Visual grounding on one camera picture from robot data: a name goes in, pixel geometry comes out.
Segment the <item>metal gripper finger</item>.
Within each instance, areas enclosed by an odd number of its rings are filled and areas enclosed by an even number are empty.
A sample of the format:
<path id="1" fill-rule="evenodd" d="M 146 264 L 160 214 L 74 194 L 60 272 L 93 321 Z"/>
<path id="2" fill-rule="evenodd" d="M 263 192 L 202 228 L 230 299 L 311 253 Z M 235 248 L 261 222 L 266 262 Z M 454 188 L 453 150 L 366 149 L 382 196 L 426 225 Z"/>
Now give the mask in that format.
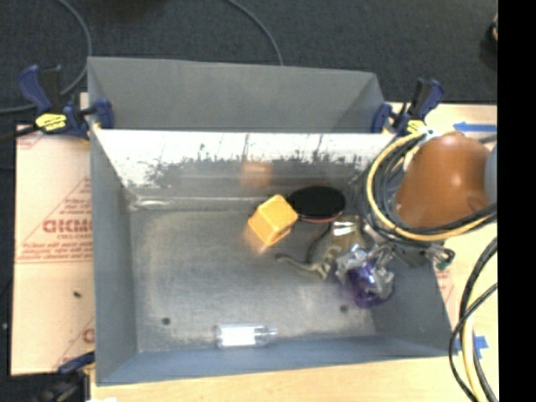
<path id="1" fill-rule="evenodd" d="M 394 293 L 394 272 L 387 268 L 384 259 L 374 258 L 369 272 L 369 292 L 375 301 L 387 301 Z"/>
<path id="2" fill-rule="evenodd" d="M 336 273 L 346 274 L 352 269 L 362 267 L 369 260 L 368 252 L 367 249 L 364 249 L 360 245 L 353 245 L 349 250 L 346 250 L 336 258 Z"/>

